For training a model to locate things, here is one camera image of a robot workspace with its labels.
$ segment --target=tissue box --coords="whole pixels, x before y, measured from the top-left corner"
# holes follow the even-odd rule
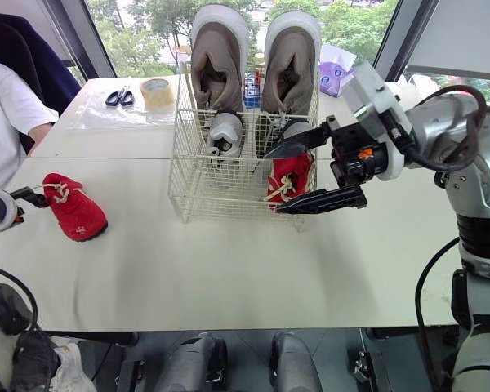
[[[319,54],[319,90],[330,96],[338,97],[341,88],[354,76],[352,65],[356,55],[334,47],[328,43],[324,44]]]
[[[341,88],[354,76],[354,70],[345,71],[335,63],[322,63],[319,69],[319,90],[330,96],[341,95]]]

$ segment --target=gray floor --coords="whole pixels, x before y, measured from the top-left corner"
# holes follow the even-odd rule
[[[364,392],[350,375],[349,355],[361,347],[359,330],[353,329],[306,329],[294,330],[309,348],[318,369],[323,391]],[[270,344],[275,331],[219,331],[213,332],[223,337],[229,350],[229,391],[262,392],[271,391],[269,382]],[[144,360],[145,377],[136,387],[136,392],[152,391],[167,357],[185,339],[198,332],[142,332],[135,347],[122,349],[114,347],[105,365],[96,378],[99,392],[116,391],[115,378],[119,374],[122,361]],[[386,371],[394,392],[431,391],[417,338],[413,334],[392,337],[385,340],[370,340],[365,335],[364,342],[370,351],[381,352]],[[433,337],[433,346],[440,358],[450,348],[444,348],[440,339]],[[84,371],[91,376],[103,358],[109,345],[82,342],[82,362]]]

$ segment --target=gray sneaker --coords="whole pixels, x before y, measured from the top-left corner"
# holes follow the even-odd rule
[[[229,114],[239,118],[239,122],[232,119],[229,124],[221,124],[225,116],[215,121],[212,116],[200,115],[202,131],[207,132],[206,154],[238,157],[244,137],[241,118],[236,113],[243,111],[242,85],[249,45],[247,23],[232,8],[205,6],[194,19],[193,43],[191,75],[197,109],[212,109],[225,112],[227,118]]]
[[[261,109],[268,114],[308,115],[321,33],[318,21],[301,11],[273,20],[265,40],[265,85]],[[256,155],[263,158],[282,135],[285,123],[260,116],[256,122]]]

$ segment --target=shoe insole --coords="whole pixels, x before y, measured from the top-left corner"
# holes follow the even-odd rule
[[[294,58],[278,77],[279,99],[283,102],[288,92],[300,81],[300,77],[294,71]]]

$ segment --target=white tablecloth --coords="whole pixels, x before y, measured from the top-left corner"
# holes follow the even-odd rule
[[[37,297],[51,330],[122,331],[293,327],[400,327],[416,324],[422,268],[456,236],[455,216],[433,173],[405,170],[363,186],[368,207],[312,216],[302,232],[270,223],[176,216],[167,196],[172,124],[71,129],[95,91],[140,79],[95,79],[28,158],[9,190],[49,172],[81,181],[109,228],[74,243],[51,210],[20,202],[26,222],[0,234],[0,266]],[[353,122],[342,99],[321,96],[320,118]],[[318,153],[318,187],[336,188],[330,146]],[[449,253],[424,292],[428,323],[454,323]]]

